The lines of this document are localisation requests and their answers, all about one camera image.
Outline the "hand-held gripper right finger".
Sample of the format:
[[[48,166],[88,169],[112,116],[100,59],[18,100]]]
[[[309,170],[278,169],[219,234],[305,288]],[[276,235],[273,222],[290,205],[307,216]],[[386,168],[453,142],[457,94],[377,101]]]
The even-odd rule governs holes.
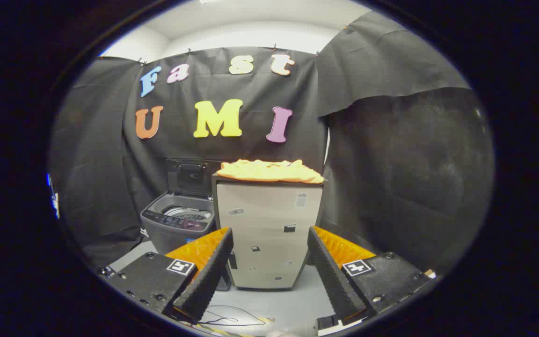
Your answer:
[[[313,226],[307,245],[342,324],[373,318],[400,306],[434,281],[395,252],[376,254]]]

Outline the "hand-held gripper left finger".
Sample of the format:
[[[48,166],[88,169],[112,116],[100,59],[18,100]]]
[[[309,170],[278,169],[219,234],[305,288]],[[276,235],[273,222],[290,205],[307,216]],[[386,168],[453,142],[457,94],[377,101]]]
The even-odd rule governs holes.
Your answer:
[[[100,274],[124,296],[166,316],[197,323],[203,317],[233,250],[225,227],[167,254],[145,252],[122,269]]]

